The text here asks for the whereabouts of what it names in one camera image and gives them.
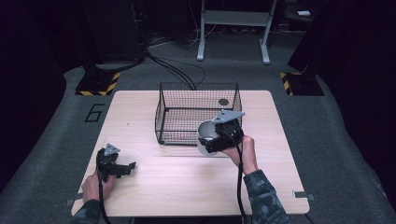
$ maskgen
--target gray carpet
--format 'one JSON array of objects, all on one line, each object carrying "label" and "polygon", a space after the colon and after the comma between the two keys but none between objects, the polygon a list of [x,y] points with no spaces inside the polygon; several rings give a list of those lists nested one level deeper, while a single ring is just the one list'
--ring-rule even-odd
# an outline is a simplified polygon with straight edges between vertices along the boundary
[{"label": "gray carpet", "polygon": [[[262,63],[259,38],[232,35],[207,40],[203,62],[196,61],[198,43],[188,48],[166,44],[149,52],[203,67],[205,82],[236,82],[241,90],[268,90],[273,94],[304,189],[316,197],[309,202],[308,213],[315,223],[396,223],[375,172],[347,134],[326,84],[318,79],[325,92],[322,97],[286,94],[279,73],[294,71],[287,62],[301,37],[276,34],[269,49],[270,65]],[[169,63],[194,81],[203,76],[196,67]],[[70,207],[64,202],[78,191],[113,96],[75,95],[83,75],[82,68],[64,74],[67,89],[61,104],[0,196],[0,223],[66,223],[70,218]],[[146,59],[121,73],[115,91],[158,90],[164,81],[177,79]],[[104,104],[96,107],[103,113],[98,122],[84,122],[93,104]],[[110,220],[128,223],[129,218]],[[303,215],[290,216],[290,223],[309,221]]]}]

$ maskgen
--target yellow and black hazard tape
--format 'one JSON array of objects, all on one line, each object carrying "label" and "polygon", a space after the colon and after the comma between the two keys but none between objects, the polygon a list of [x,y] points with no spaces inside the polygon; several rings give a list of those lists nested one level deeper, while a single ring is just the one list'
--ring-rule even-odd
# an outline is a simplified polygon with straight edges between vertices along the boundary
[{"label": "yellow and black hazard tape", "polygon": [[120,73],[114,75],[106,91],[76,91],[76,95],[109,95],[111,94],[111,92],[113,92],[114,88],[116,87],[119,77],[120,77]]},{"label": "yellow and black hazard tape", "polygon": [[301,73],[280,73],[280,78],[282,78],[283,87],[285,88],[286,94],[293,95],[293,92],[291,91],[291,88],[290,88],[290,84],[289,84],[288,80],[286,79],[286,74],[300,75]]}]

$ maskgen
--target light wood tabletop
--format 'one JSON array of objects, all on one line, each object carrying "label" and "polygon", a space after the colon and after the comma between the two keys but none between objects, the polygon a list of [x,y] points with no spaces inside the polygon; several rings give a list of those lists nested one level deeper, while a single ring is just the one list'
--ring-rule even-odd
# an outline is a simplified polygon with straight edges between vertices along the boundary
[{"label": "light wood tabletop", "polygon": [[[202,155],[197,147],[165,146],[154,132],[158,91],[117,91],[114,95],[83,181],[95,170],[99,149],[120,148],[117,164],[136,161],[131,175],[116,179],[105,201],[109,217],[239,216],[236,199],[238,169],[224,154]],[[257,162],[276,189],[288,214],[305,214],[306,198],[272,95],[240,91],[242,129],[255,139]],[[242,183],[245,211],[251,214]],[[72,214],[83,205],[76,200]]]}]

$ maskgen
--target black wire mesh cage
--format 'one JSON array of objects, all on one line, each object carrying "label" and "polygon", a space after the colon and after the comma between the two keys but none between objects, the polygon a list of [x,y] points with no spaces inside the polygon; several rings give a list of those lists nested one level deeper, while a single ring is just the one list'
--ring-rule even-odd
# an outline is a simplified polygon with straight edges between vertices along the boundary
[{"label": "black wire mesh cage", "polygon": [[[198,126],[213,119],[221,109],[242,111],[236,83],[161,83],[155,116],[158,143],[196,146]],[[242,127],[242,118],[238,121]]]}]

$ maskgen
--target person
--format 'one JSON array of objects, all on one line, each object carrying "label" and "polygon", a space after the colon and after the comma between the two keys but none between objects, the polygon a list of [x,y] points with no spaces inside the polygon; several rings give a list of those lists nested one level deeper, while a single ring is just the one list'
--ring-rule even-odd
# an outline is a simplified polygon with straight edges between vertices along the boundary
[{"label": "person", "polygon": [[[254,139],[245,135],[242,141],[240,146],[243,150],[244,181],[247,186],[247,194],[252,210],[252,223],[288,223],[289,218],[282,203],[276,196],[275,188],[271,185],[264,172],[258,167]],[[239,165],[239,154],[236,147],[229,147],[221,152],[230,157],[236,166]],[[115,176],[111,176],[106,183],[103,183],[104,198],[108,197],[113,187],[114,179]],[[81,186],[84,205],[71,218],[69,224],[97,224],[99,222],[101,210],[98,185],[99,180],[96,172],[87,177]]]}]

